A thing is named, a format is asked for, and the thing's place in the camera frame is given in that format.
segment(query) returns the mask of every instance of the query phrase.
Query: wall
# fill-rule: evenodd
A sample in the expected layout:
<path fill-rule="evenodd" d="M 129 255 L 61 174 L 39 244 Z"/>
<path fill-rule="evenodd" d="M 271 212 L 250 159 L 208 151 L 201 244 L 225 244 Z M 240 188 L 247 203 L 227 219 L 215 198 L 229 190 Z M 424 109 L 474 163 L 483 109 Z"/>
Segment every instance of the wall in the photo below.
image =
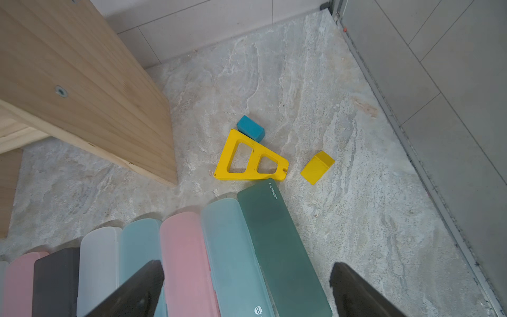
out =
<path fill-rule="evenodd" d="M 281 20 L 325 0 L 92 0 L 147 68 Z"/>
<path fill-rule="evenodd" d="M 507 2 L 348 0 L 342 24 L 477 263 L 507 300 Z"/>

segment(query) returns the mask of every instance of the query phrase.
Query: screw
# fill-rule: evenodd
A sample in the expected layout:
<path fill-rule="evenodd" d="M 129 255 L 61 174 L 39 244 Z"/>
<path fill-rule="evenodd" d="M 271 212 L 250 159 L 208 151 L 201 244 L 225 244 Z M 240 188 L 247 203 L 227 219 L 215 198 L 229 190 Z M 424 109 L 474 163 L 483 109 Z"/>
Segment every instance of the screw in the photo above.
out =
<path fill-rule="evenodd" d="M 60 97 L 67 98 L 68 94 L 65 89 L 60 86 L 55 87 L 55 92 L 60 95 Z"/>
<path fill-rule="evenodd" d="M 142 298 L 138 303 L 137 303 L 137 307 L 139 308 L 142 308 L 144 306 L 144 303 L 146 303 L 146 301 L 144 300 L 144 298 Z"/>

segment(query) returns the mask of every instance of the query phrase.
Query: wooden shelf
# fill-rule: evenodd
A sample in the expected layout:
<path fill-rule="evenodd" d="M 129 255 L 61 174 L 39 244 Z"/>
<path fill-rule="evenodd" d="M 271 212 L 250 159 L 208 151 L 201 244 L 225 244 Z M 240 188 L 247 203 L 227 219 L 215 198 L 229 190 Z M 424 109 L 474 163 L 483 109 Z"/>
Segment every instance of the wooden shelf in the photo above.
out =
<path fill-rule="evenodd" d="M 22 156 L 22 149 L 0 154 L 0 239 L 7 237 L 9 232 Z"/>
<path fill-rule="evenodd" d="M 47 137 L 47 133 L 0 114 L 0 154 Z"/>

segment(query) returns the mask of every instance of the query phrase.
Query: teal block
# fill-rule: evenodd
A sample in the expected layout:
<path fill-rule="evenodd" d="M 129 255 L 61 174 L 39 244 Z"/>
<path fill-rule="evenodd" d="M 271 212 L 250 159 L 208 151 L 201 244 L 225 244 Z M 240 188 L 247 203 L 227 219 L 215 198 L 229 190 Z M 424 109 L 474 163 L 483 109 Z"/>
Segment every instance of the teal block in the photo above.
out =
<path fill-rule="evenodd" d="M 127 225 L 120 237 L 120 284 L 151 260 L 162 261 L 160 225 L 156 219 L 141 219 Z M 164 288 L 154 317 L 167 317 Z"/>
<path fill-rule="evenodd" d="M 239 132 L 245 134 L 255 142 L 259 143 L 264 138 L 264 128 L 247 116 L 243 116 L 236 126 L 238 127 Z"/>

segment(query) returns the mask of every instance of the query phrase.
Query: wooden board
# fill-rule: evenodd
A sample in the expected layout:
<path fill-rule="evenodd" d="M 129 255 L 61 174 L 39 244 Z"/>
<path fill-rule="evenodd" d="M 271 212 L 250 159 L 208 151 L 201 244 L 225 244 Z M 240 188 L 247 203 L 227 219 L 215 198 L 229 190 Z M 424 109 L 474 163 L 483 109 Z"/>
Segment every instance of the wooden board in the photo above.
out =
<path fill-rule="evenodd" d="M 169 103 L 89 0 L 3 0 L 0 39 L 9 117 L 177 184 Z"/>
<path fill-rule="evenodd" d="M 47 133 L 0 114 L 0 154 L 48 136 Z"/>
<path fill-rule="evenodd" d="M 0 154 L 0 239 L 9 232 L 22 155 L 22 149 Z"/>

